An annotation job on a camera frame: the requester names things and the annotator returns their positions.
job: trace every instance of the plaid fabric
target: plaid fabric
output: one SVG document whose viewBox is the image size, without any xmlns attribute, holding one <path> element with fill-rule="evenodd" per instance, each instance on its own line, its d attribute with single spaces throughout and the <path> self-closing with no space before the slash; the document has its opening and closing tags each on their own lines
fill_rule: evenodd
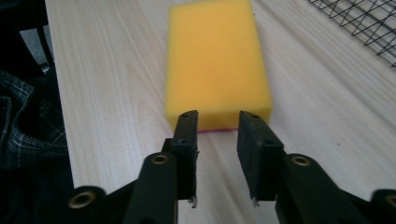
<svg viewBox="0 0 396 224">
<path fill-rule="evenodd" d="M 0 71 L 0 168 L 68 155 L 61 108 L 32 85 Z"/>
</svg>

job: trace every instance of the wooden table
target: wooden table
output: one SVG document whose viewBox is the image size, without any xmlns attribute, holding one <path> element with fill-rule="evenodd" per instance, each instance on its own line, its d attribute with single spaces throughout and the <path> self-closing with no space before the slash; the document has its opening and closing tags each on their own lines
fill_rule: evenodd
<svg viewBox="0 0 396 224">
<path fill-rule="evenodd" d="M 173 133 L 163 115 L 168 8 L 183 0 L 47 0 L 75 186 L 135 180 Z M 253 0 L 274 100 L 270 126 L 288 153 L 317 160 L 369 200 L 396 187 L 396 73 L 305 0 Z M 198 208 L 179 223 L 277 223 L 253 207 L 237 132 L 198 135 Z"/>
</svg>

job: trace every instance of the black wire rack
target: black wire rack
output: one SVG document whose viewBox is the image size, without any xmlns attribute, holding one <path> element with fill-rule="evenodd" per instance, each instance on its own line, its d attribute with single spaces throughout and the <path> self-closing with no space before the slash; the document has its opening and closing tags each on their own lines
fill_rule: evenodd
<svg viewBox="0 0 396 224">
<path fill-rule="evenodd" d="M 396 67 L 396 0 L 309 0 Z"/>
</svg>

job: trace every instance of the black chair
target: black chair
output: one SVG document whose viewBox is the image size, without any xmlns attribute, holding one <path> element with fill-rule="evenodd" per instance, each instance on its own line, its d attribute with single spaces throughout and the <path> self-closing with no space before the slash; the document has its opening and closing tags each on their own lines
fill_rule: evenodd
<svg viewBox="0 0 396 224">
<path fill-rule="evenodd" d="M 37 29 L 50 67 L 53 60 L 43 29 L 47 24 L 44 0 L 0 0 L 0 68 L 22 79 L 44 76 L 20 31 Z"/>
</svg>

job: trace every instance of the sponge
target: sponge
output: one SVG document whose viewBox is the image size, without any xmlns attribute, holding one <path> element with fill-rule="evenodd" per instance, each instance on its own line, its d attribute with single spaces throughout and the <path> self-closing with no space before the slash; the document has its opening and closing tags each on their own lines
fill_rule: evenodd
<svg viewBox="0 0 396 224">
<path fill-rule="evenodd" d="M 249 0 L 170 7 L 165 116 L 198 110 L 198 131 L 232 130 L 241 110 L 269 121 L 272 103 Z"/>
</svg>

